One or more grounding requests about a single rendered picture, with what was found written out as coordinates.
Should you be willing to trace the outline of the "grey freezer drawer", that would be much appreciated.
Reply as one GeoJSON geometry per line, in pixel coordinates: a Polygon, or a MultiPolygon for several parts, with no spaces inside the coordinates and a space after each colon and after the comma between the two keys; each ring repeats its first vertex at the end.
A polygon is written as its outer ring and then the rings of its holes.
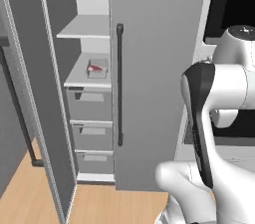
{"type": "Polygon", "coordinates": [[[114,153],[111,150],[77,150],[76,156],[81,173],[114,173],[114,153]]]}
{"type": "Polygon", "coordinates": [[[76,150],[111,151],[113,123],[99,120],[70,120],[76,150]]]}
{"type": "Polygon", "coordinates": [[[112,120],[112,93],[67,88],[70,118],[75,120],[112,120]]]}

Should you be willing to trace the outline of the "white freezer shelf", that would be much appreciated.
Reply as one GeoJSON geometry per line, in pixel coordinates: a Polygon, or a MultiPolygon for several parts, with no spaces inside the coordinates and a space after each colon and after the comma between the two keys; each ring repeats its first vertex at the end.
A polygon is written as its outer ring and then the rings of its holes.
{"type": "Polygon", "coordinates": [[[57,37],[64,39],[108,39],[110,37],[110,16],[77,15],[57,34],[57,37]]]}
{"type": "Polygon", "coordinates": [[[110,89],[112,87],[110,54],[82,53],[64,86],[110,89]]]}

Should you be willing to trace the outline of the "open grey freezer door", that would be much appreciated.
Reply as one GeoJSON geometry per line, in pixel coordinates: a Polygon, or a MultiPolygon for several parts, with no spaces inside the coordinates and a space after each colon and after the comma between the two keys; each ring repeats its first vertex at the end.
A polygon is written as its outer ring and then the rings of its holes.
{"type": "Polygon", "coordinates": [[[21,87],[60,224],[69,224],[77,181],[46,0],[0,0],[21,87]]]}

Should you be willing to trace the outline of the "grey fridge door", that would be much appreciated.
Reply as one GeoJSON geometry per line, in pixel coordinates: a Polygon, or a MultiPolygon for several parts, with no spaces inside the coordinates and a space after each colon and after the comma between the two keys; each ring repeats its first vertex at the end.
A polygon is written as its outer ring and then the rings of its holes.
{"type": "Polygon", "coordinates": [[[156,166],[175,156],[183,114],[180,78],[193,60],[203,0],[111,0],[115,176],[119,190],[154,191],[156,166]],[[122,53],[119,139],[117,23],[122,53]]]}

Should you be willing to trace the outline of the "black built-in oven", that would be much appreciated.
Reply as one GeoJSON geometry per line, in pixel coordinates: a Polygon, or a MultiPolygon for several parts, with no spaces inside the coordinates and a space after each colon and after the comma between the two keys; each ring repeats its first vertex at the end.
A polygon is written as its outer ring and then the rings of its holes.
{"type": "MultiPolygon", "coordinates": [[[[255,27],[255,0],[203,0],[193,60],[211,56],[232,25],[255,27]]],[[[229,127],[212,129],[217,145],[255,146],[255,111],[240,111],[229,127]]]]}

